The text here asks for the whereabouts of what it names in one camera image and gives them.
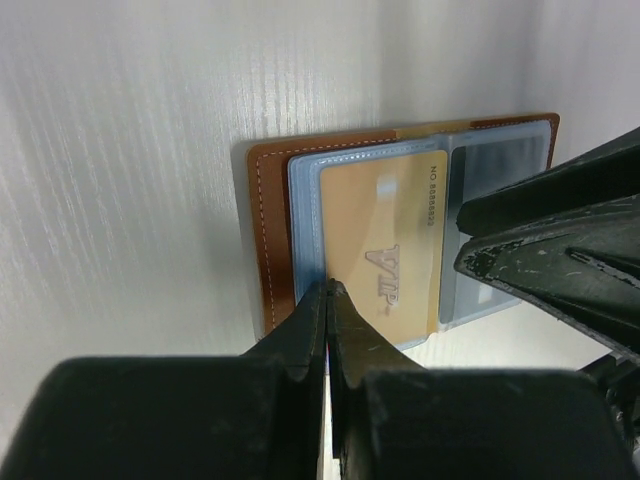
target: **open wallet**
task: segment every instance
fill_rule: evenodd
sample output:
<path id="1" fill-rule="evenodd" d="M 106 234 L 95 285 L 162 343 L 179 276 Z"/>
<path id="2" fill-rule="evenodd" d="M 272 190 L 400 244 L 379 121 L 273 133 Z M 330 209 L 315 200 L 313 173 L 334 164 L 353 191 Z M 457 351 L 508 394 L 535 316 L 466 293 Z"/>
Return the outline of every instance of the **open wallet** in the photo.
<path id="1" fill-rule="evenodd" d="M 518 300 L 453 270 L 463 202 L 551 165 L 555 113 L 281 139 L 247 154 L 264 334 L 337 278 L 399 347 Z"/>

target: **gold card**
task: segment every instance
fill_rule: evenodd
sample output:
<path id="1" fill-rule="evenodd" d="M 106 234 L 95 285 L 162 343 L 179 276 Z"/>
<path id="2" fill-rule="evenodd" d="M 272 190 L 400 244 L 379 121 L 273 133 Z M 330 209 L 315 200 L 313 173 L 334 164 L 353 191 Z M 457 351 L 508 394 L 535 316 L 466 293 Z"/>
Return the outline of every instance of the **gold card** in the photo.
<path id="1" fill-rule="evenodd" d="M 394 345 L 437 331 L 446 152 L 328 167 L 320 185 L 328 278 Z"/>

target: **white stitching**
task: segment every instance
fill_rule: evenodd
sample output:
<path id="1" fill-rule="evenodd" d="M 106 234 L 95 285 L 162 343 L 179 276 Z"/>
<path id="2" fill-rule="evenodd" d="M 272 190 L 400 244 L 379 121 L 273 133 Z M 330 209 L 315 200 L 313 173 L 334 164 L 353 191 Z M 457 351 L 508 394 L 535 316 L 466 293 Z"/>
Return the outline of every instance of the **white stitching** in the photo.
<path id="1" fill-rule="evenodd" d="M 507 127 L 509 125 L 522 125 L 525 123 L 532 123 L 532 122 L 538 122 L 540 120 L 543 119 L 537 119 L 537 120 L 529 120 L 527 122 L 510 122 L 510 123 L 493 123 L 490 125 L 481 125 L 481 126 L 477 126 L 477 127 L 470 127 L 470 130 L 483 130 L 486 128 L 494 128 L 494 127 Z M 549 120 L 549 123 L 551 124 L 551 131 L 553 132 L 554 130 L 557 130 L 557 125 L 554 120 Z M 438 130 L 438 131 L 434 131 L 429 133 L 428 135 L 435 135 L 437 133 L 446 133 L 446 132 L 455 132 L 455 131 L 459 131 L 459 129 L 457 128 L 449 128 L 449 129 L 444 129 L 444 130 Z M 300 152 L 310 152 L 310 151 L 315 151 L 315 150 L 324 150 L 327 148 L 338 148 L 338 147 L 353 147 L 353 146 L 357 146 L 357 145 L 366 145 L 366 144 L 375 144 L 375 143 L 386 143 L 386 142 L 395 142 L 395 141 L 403 141 L 406 139 L 403 138 L 384 138 L 381 140 L 363 140 L 361 142 L 350 142 L 350 143 L 336 143 L 334 145 L 324 145 L 324 146 L 320 146 L 320 147 L 305 147 L 305 148 L 298 148 L 295 150 L 281 150 L 278 152 L 270 152 L 270 153 L 263 153 L 262 155 L 260 155 L 257 159 L 256 159 L 256 178 L 258 179 L 258 202 L 259 202 L 259 211 L 260 211 L 260 225 L 262 227 L 262 242 L 264 243 L 264 258 L 265 258 L 265 264 L 267 266 L 267 284 L 269 286 L 269 301 L 271 302 L 271 328 L 274 329 L 276 328 L 276 312 L 275 312 L 275 301 L 273 299 L 273 285 L 272 285 L 272 280 L 271 280 L 271 265 L 269 262 L 269 250 L 267 247 L 267 232 L 265 229 L 265 222 L 264 222 L 264 206 L 263 206 L 263 202 L 262 202 L 262 179 L 260 177 L 260 160 L 270 157 L 272 155 L 285 155 L 288 153 L 300 153 Z"/>

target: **white surface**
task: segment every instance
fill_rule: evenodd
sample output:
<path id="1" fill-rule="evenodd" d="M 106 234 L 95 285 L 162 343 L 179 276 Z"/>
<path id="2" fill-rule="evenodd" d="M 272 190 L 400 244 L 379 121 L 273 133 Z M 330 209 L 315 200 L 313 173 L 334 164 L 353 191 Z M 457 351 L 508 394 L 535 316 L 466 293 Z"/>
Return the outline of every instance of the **white surface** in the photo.
<path id="1" fill-rule="evenodd" d="M 4 0 L 0 451 L 61 359 L 252 344 L 243 142 L 556 110 L 567 160 L 640 123 L 638 13 L 632 0 Z M 531 307 L 505 315 L 414 354 L 579 367 L 602 352 Z"/>

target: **wallet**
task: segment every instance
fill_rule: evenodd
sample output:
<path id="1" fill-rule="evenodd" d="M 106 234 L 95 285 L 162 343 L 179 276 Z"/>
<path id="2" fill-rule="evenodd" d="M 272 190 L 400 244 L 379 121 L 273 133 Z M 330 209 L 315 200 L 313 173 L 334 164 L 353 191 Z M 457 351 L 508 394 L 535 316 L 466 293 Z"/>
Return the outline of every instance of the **wallet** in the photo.
<path id="1" fill-rule="evenodd" d="M 544 121 L 550 127 L 547 167 L 559 125 L 555 113 L 526 114 L 475 120 L 429 123 L 397 129 L 298 137 L 261 143 L 247 154 L 249 192 L 256 243 L 264 334 L 269 333 L 291 314 L 295 307 L 292 262 L 292 234 L 289 204 L 288 164 L 296 156 L 391 144 L 426 138 L 439 133 L 490 129 Z"/>

